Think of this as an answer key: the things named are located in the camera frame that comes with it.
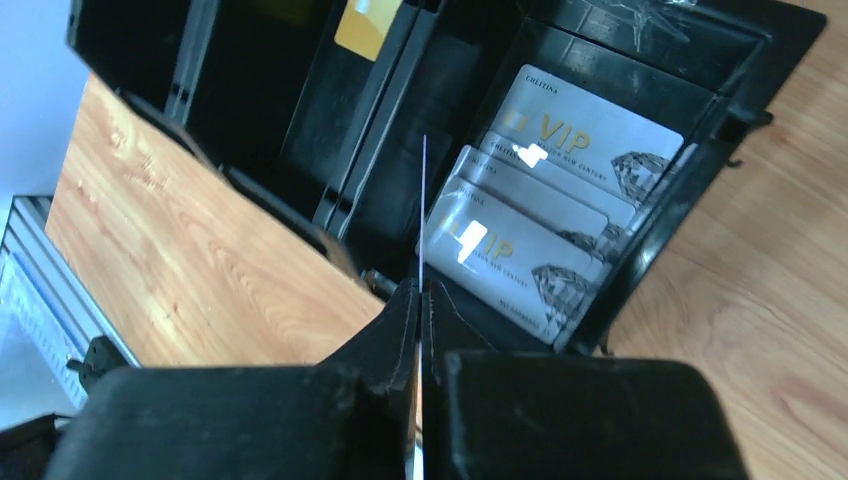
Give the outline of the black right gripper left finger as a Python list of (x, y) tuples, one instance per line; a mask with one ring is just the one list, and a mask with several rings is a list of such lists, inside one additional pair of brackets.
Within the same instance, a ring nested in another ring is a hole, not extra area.
[(314, 366), (114, 369), (48, 479), (410, 479), (420, 285)]

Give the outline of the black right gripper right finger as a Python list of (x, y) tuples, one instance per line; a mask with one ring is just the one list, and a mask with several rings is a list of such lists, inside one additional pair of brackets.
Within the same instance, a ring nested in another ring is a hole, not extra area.
[(714, 389), (672, 360), (503, 352), (421, 296), (427, 479), (745, 479)]

